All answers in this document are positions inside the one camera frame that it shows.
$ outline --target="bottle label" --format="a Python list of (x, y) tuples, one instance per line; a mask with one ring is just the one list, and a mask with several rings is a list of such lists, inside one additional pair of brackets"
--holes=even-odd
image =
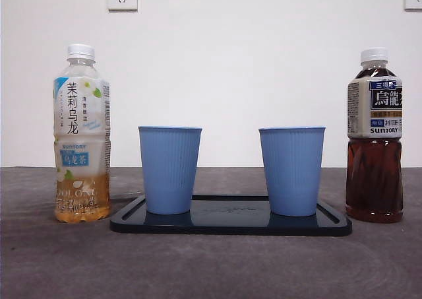
[(95, 213), (109, 199), (109, 84), (60, 77), (53, 93), (56, 211)]
[(351, 138), (402, 136), (402, 82), (399, 78), (366, 77), (349, 84), (347, 134)]

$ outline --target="gray table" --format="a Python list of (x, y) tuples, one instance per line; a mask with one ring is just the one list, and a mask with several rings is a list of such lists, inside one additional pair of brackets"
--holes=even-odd
[[(343, 212), (346, 171), (320, 197)], [(422, 169), (403, 170), (405, 217), (353, 220), (342, 238), (120, 234), (108, 219), (61, 224), (53, 168), (1, 169), (1, 298), (422, 298)], [(198, 194), (266, 194), (261, 168), (200, 168)], [(140, 168), (113, 168), (117, 211)]]

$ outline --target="cup rim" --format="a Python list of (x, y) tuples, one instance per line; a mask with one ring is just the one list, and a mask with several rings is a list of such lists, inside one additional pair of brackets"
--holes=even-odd
[(201, 127), (187, 127), (187, 126), (159, 126), (159, 125), (139, 125), (138, 129), (190, 129), (202, 130)]
[(261, 131), (297, 131), (310, 129), (326, 129), (325, 126), (289, 126), (289, 127), (262, 127), (258, 129)]

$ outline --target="jasmine oolong tea bottle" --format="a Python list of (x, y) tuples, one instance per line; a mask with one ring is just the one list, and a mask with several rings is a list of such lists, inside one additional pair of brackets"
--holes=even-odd
[(94, 68), (94, 48), (73, 44), (54, 81), (55, 216), (93, 221), (110, 212), (109, 84)]

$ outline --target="green leaf graphic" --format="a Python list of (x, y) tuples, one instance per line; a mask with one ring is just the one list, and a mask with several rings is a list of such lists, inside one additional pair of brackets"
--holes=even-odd
[(95, 91), (92, 93), (97, 98), (101, 98), (101, 91), (99, 88), (95, 89)]
[(73, 180), (73, 174), (69, 169), (66, 169), (66, 174), (65, 174), (65, 179), (66, 180)]

